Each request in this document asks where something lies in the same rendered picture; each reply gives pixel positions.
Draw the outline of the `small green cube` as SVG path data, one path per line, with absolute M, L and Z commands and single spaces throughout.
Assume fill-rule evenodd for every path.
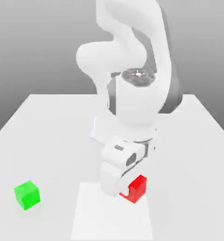
M 18 204 L 27 210 L 40 202 L 38 187 L 31 181 L 27 181 L 14 188 Z

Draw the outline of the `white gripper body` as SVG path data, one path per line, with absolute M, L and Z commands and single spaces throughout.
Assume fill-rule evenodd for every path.
M 118 196 L 117 182 L 121 178 L 122 174 L 122 169 L 103 161 L 100 168 L 101 190 L 110 196 Z

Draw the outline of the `small red cube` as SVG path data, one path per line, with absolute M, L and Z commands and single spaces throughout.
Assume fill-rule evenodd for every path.
M 147 178 L 143 175 L 139 175 L 133 182 L 128 186 L 129 193 L 127 196 L 120 193 L 120 196 L 127 199 L 132 203 L 136 203 L 146 192 Z

